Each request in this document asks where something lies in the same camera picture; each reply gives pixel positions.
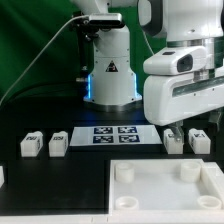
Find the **cable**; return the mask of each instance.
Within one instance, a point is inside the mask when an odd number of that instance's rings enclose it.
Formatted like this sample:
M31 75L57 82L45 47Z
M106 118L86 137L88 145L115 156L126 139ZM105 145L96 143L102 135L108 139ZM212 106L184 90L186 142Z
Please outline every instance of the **cable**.
M44 51L52 44L52 42L58 37L58 35L63 31L63 29L68 26L71 22L77 20L77 19L84 19L88 18L88 16L78 16L75 18L70 19L68 22L66 22L59 30L58 32L53 36L53 38L47 43L47 45L40 51L40 53L33 59L33 61L29 64L29 66L23 71L23 73L19 76L19 78L9 87L9 89L6 91L6 93L3 95L0 101L0 108L2 106L2 103L6 96L9 94L9 92L18 84L18 82L27 74L27 72L31 69L31 67L36 63L36 61L40 58L40 56L44 53Z
M154 52L153 52L153 50L152 50L152 48L151 48L151 46L150 46L150 44L149 44L149 41L148 41L148 39L147 39L147 37L146 37L145 32L144 32L144 31L142 31L142 34L143 34L143 37L144 37L145 43L146 43L147 47L149 48L149 51L151 52L151 54L152 54L152 55L154 55Z
M22 90L19 90L18 92L15 92L13 93L13 95L10 96L10 98L5 102L4 106L15 100L19 95L25 93L25 92L28 92L30 90L33 90L33 89L36 89L36 88L39 88L39 87L44 87L44 86L55 86L55 85L63 85L63 84L75 84L76 81L75 80L68 80L68 81L55 81L55 82L43 82L43 83L38 83L38 84L34 84L34 85L31 85L31 86L28 86L28 87L25 87L23 88Z

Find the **white cylinder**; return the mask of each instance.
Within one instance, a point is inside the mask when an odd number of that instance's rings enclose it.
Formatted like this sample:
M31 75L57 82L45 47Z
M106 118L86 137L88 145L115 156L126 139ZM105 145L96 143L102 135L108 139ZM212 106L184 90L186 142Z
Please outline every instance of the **white cylinder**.
M181 164L180 178L189 183L197 182L201 176L201 165L197 162L184 162Z
M139 202L136 198L130 196L120 197L115 202L116 210L138 210Z
M199 197L197 202L199 208L204 210L220 210L222 208L222 201L209 195Z
M132 163L118 163L115 167L115 179L121 183L132 183L134 181L135 170Z

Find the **white cube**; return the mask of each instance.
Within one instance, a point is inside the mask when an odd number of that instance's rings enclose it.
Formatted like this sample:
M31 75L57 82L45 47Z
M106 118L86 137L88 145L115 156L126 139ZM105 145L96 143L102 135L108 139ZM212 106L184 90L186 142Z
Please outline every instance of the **white cube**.
M68 133L64 131L54 133L49 142L50 157L65 156L67 148L68 148Z
M175 136L171 129L164 131L163 143L168 154L183 154L183 142L175 141Z
M20 146L22 157L36 157L43 146L43 134L40 131L28 133Z
M188 142L195 154L210 154L211 140L203 130L191 129Z

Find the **black table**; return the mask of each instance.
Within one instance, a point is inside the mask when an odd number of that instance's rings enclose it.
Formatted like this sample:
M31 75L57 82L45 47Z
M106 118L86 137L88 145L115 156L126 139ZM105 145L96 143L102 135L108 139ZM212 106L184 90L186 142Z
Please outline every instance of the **black table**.
M208 115L184 121L184 131L204 129ZM108 212L110 161L113 159L202 158L224 169L224 128L210 134L210 155L195 155L188 144L183 155L168 155L163 145L69 147L64 158L50 158L53 133L108 125L147 125L143 108L105 113L84 108L72 97L22 98L0 112L0 165L5 183L0 189L0 215L105 214ZM163 129L157 127L162 136ZM44 146L37 158L22 158L20 142L28 132L41 131Z

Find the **warning label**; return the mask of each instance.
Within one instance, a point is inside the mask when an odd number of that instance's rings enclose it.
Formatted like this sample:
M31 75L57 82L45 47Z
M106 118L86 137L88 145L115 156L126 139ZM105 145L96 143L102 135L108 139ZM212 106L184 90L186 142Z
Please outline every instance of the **warning label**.
M117 67L113 61L110 62L109 66L107 67L106 72L118 72Z

